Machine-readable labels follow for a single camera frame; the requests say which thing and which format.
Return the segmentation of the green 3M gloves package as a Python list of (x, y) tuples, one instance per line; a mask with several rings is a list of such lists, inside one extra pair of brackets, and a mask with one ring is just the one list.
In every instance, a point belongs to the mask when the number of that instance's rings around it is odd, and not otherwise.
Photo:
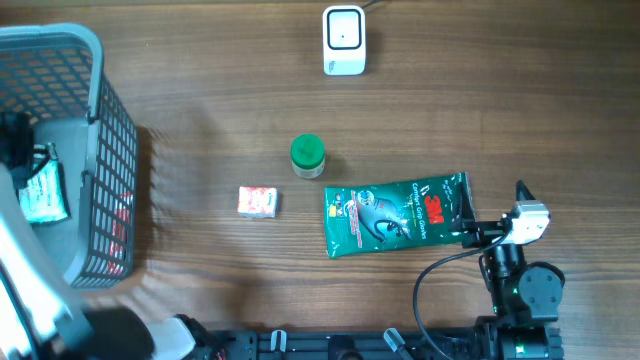
[(456, 244), (450, 225), (461, 195), (470, 196), (466, 172), (324, 190), (326, 252), (336, 259), (367, 253)]

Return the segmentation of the green lid jar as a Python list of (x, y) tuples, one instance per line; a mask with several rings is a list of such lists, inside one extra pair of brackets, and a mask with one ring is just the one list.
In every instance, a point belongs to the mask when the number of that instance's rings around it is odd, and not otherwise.
[(314, 134), (299, 135), (291, 144), (290, 158), (292, 168), (297, 176), (304, 179), (316, 178), (325, 167), (324, 142)]

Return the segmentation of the red white small box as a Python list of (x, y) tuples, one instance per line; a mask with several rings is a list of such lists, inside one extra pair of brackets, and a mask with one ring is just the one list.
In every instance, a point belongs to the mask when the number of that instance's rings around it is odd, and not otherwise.
[(278, 207), (278, 191), (273, 187), (239, 188), (238, 213), (245, 217), (275, 218)]

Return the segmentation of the light green wipes packet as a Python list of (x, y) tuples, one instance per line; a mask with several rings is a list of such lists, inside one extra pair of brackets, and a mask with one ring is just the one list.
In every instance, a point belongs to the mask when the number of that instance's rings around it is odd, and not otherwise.
[(30, 178), (18, 191), (18, 199), (23, 215), (31, 224), (55, 223), (69, 218), (54, 143), (34, 146)]

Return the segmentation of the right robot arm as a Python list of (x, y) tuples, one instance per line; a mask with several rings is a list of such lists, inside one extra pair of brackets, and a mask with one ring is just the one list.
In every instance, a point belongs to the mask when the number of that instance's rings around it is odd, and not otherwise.
[(481, 359), (557, 360), (565, 357), (558, 320), (565, 275), (543, 261), (527, 262), (524, 247), (541, 239), (550, 224), (548, 208), (523, 181), (516, 202), (497, 221), (478, 221), (463, 185), (454, 203), (450, 229), (467, 236), (465, 249), (480, 251), (479, 266), (494, 307), (474, 325)]

